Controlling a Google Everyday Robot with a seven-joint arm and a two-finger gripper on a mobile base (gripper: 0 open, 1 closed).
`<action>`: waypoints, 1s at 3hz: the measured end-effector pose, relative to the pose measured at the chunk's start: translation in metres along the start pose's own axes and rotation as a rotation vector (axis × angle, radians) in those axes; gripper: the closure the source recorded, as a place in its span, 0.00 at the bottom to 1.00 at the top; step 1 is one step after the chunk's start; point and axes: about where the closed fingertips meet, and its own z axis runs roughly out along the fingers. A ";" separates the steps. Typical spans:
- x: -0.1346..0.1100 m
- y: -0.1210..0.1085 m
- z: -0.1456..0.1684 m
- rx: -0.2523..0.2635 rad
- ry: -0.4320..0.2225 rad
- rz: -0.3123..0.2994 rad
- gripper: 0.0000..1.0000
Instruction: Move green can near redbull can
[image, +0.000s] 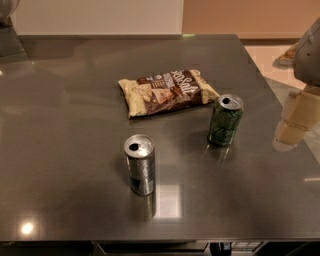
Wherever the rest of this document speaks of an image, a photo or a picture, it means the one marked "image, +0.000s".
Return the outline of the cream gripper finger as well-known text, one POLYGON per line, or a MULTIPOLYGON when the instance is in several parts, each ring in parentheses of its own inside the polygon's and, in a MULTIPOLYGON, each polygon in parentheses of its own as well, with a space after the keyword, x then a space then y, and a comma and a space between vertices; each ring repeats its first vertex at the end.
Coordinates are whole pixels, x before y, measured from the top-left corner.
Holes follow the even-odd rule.
POLYGON ((278 122, 273 147, 286 152, 295 148, 320 121, 320 87, 306 85, 299 92, 290 91, 278 122))

